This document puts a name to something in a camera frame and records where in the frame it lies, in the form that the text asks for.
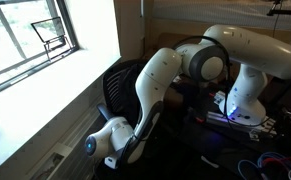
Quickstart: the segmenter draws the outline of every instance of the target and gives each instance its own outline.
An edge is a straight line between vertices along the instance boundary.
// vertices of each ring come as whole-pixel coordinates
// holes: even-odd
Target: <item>blue cable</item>
[[[287,159],[284,159],[284,160],[281,160],[283,158],[286,158],[285,156],[279,154],[279,153],[276,153],[276,152],[266,152],[266,153],[263,153],[257,160],[257,165],[258,167],[262,167],[262,161],[265,159],[265,158],[273,158],[273,159],[276,159],[277,161],[281,162],[282,165],[284,165],[287,169],[291,169],[291,161],[287,160]]]
[[[279,163],[281,163],[281,165],[283,165],[287,170],[291,169],[291,161],[286,159],[285,156],[283,156],[279,153],[276,153],[276,152],[265,152],[258,158],[257,165],[249,160],[240,160],[238,163],[238,167],[237,167],[239,174],[242,176],[242,178],[244,180],[247,180],[247,178],[243,175],[243,173],[241,171],[241,164],[244,162],[249,163],[249,164],[253,165],[257,170],[260,170],[262,168],[262,162],[266,158],[273,158],[273,159],[277,160]],[[268,180],[268,177],[264,173],[260,173],[260,174],[264,180]]]

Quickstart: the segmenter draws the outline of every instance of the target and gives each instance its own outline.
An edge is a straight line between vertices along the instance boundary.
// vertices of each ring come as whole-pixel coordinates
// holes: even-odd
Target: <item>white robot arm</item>
[[[239,124],[260,124],[266,111],[257,98],[267,85],[265,73],[291,79],[291,45],[233,26],[215,25],[204,35],[217,39],[226,48],[230,59],[241,63],[239,75],[228,95],[226,110],[225,100],[220,103],[220,110]]]
[[[174,78],[184,73],[196,81],[211,81],[222,73],[229,57],[242,67],[228,96],[227,115],[243,117],[238,120],[242,124],[264,119],[265,109],[257,100],[267,82],[264,72],[291,78],[291,45],[232,26],[212,26],[204,36],[220,44],[203,39],[176,50],[162,48],[148,61],[135,85],[141,120],[132,129],[124,117],[110,118],[100,131],[87,137],[89,156],[105,158],[105,164],[113,169],[119,163],[135,162],[163,111],[163,98]],[[222,111],[223,107],[224,102],[220,104]]]

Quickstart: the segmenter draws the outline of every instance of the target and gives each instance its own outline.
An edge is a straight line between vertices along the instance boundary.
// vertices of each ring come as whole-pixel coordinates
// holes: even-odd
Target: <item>window sill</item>
[[[119,58],[79,50],[0,92],[0,165]]]

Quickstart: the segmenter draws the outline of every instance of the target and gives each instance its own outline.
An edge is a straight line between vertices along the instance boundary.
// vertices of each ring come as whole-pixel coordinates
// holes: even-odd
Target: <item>blue light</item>
[[[237,107],[233,106],[233,108],[227,113],[227,116],[231,116],[235,111],[236,111]]]

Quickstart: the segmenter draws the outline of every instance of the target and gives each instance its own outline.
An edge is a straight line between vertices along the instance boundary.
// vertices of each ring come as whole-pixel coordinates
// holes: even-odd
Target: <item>cable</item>
[[[279,8],[279,10],[281,10],[282,9],[282,6],[283,6],[283,1],[281,0],[280,1],[280,8]],[[277,21],[278,21],[278,18],[279,18],[279,14],[277,14],[277,16],[276,16],[276,20],[275,20],[275,23],[274,23],[274,28],[273,28],[273,38],[275,37],[275,31],[276,31],[276,25],[277,25]]]
[[[128,146],[129,146],[129,144],[130,144],[130,142],[132,141],[132,139],[133,139],[133,137],[136,137],[135,135],[134,135],[134,133],[133,133],[133,135],[127,140],[127,142],[126,142],[126,144],[125,144],[125,146],[124,146],[124,149],[123,149],[123,151],[122,151],[122,154],[121,154],[121,157],[119,158],[119,162],[118,162],[118,167],[120,167],[121,165],[122,165],[122,161],[123,161],[123,158],[124,158],[124,155],[125,155],[125,153],[126,153],[126,151],[127,151],[127,148],[128,148]]]
[[[211,38],[211,37],[207,37],[207,36],[190,36],[190,37],[187,37],[187,38],[184,38],[182,40],[180,40],[179,42],[177,42],[176,44],[174,44],[172,46],[172,49],[176,50],[182,43],[190,40],[190,39],[206,39],[206,40],[209,40],[211,42],[213,42],[215,45],[218,45],[225,53],[226,55],[226,60],[225,60],[225,64],[226,64],[226,68],[227,68],[227,74],[226,74],[226,78],[225,78],[225,98],[224,98],[224,116],[228,122],[228,125],[229,127],[233,130],[233,127],[231,125],[231,123],[233,124],[236,124],[236,125],[240,125],[240,126],[243,126],[243,127],[257,127],[257,126],[261,126],[263,124],[265,124],[267,121],[270,120],[270,118],[268,117],[266,120],[264,120],[263,122],[259,123],[259,124],[255,124],[255,125],[246,125],[246,124],[242,124],[242,123],[238,123],[238,122],[235,122],[231,119],[229,119],[228,115],[227,115],[227,99],[228,99],[228,93],[229,93],[229,85],[230,85],[230,59],[229,59],[229,54],[226,50],[226,48],[219,42],[217,41],[216,39],[214,38]]]
[[[135,139],[137,139],[138,141],[147,141],[147,139],[141,139],[141,138],[137,137],[134,132],[133,132],[132,137],[135,137]]]
[[[284,158],[281,158],[281,160],[291,164],[291,157],[284,157]],[[263,164],[266,165],[267,163],[272,162],[272,161],[273,161],[272,158],[267,158],[263,160]]]
[[[265,165],[267,163],[264,163],[267,159],[270,159],[273,162],[277,162],[278,164],[280,164],[281,166],[284,167],[284,169],[286,170],[286,172],[289,172],[291,170],[291,161],[287,158],[277,152],[265,152],[263,154],[261,154],[261,156],[257,159],[257,164],[253,163],[252,161],[249,160],[240,160],[238,163],[238,172],[239,174],[242,176],[243,179],[247,179],[244,174],[242,173],[241,170],[241,165],[242,163],[249,163],[251,165],[253,165],[253,167],[255,169],[258,170],[259,175],[262,177],[263,180],[268,180],[269,178],[266,176],[266,174],[264,172],[262,172],[262,169],[265,167]]]

